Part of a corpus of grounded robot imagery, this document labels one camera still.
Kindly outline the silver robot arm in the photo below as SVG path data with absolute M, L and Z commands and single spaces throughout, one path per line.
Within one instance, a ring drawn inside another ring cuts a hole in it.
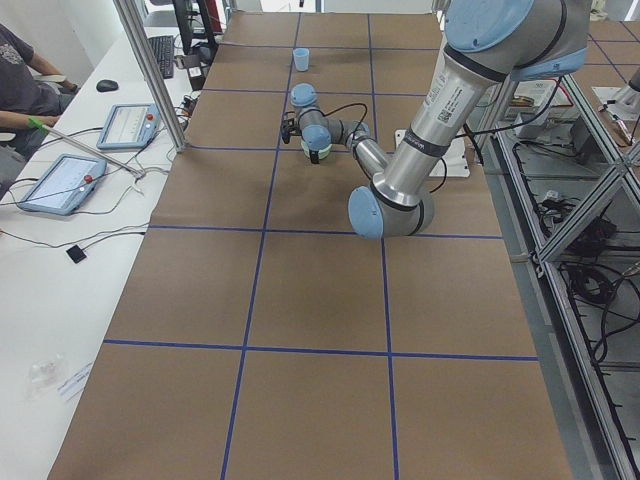
M 434 217 L 425 182 L 486 90 L 560 77 L 579 70 L 587 56 L 588 1 L 453 1 L 445 15 L 443 67 L 393 155 L 370 137 L 362 121 L 328 118 L 314 87 L 296 85 L 294 115 L 281 137 L 301 137 L 312 162 L 342 144 L 369 179 L 349 197 L 353 230 L 368 239 L 411 236 Z

